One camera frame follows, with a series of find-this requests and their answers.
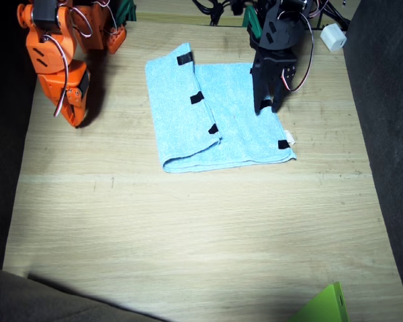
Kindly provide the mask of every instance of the green block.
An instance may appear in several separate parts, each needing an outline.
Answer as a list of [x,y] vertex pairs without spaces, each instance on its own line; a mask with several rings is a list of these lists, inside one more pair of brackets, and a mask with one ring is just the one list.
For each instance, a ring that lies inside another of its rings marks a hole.
[[340,282],[328,285],[288,322],[349,322]]
[[254,37],[260,39],[263,30],[261,29],[257,13],[252,5],[249,5],[244,11],[242,27],[248,27],[248,25],[253,32]]
[[121,0],[115,14],[117,25],[122,25],[126,21],[136,21],[136,6],[133,0]]

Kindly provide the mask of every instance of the white cube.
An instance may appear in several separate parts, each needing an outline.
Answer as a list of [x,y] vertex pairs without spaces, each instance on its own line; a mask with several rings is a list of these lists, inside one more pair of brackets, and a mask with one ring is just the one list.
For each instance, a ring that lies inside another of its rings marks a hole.
[[331,52],[334,52],[335,50],[341,49],[345,45],[347,37],[339,28],[339,26],[334,23],[332,25],[326,26],[322,30],[321,40]]

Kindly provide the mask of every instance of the small white label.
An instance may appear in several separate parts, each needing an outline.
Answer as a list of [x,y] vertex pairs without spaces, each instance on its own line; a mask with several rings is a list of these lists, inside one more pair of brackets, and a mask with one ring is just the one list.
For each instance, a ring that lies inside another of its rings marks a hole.
[[294,145],[294,144],[296,144],[296,141],[295,141],[295,139],[293,138],[293,136],[291,135],[291,133],[286,129],[285,131],[285,136],[287,137],[287,142],[288,142],[288,144],[291,144],[292,146]]

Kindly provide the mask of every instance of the blue towel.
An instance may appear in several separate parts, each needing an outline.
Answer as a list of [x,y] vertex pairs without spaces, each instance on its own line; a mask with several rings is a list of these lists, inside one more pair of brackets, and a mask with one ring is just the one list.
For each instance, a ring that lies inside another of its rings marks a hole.
[[182,44],[146,64],[160,162],[166,172],[198,172],[295,158],[276,113],[255,115],[251,64],[179,65]]

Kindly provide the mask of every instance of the wooden surface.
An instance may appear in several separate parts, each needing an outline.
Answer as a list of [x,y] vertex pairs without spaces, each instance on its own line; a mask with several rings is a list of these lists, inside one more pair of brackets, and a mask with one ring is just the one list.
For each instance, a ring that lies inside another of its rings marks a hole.
[[89,104],[102,108],[90,126],[54,119],[37,86],[5,270],[182,322],[286,321],[341,281],[352,321],[403,321],[343,52],[317,32],[308,82],[279,112],[296,161],[167,174],[146,61],[183,42],[198,64],[252,62],[254,51],[242,28],[127,28],[117,54],[91,68],[104,80],[91,81]]
[[[206,7],[212,7],[208,0],[199,0]],[[345,6],[343,0],[330,0],[343,17],[351,19],[360,0],[347,0]],[[136,15],[138,21],[155,21],[168,23],[189,23],[193,25],[209,25],[210,16],[202,14],[192,0],[135,0]],[[234,16],[231,7],[224,8],[219,25],[241,26],[243,15]],[[311,19],[312,27],[318,25],[318,18]],[[334,23],[334,20],[323,15],[320,27]]]

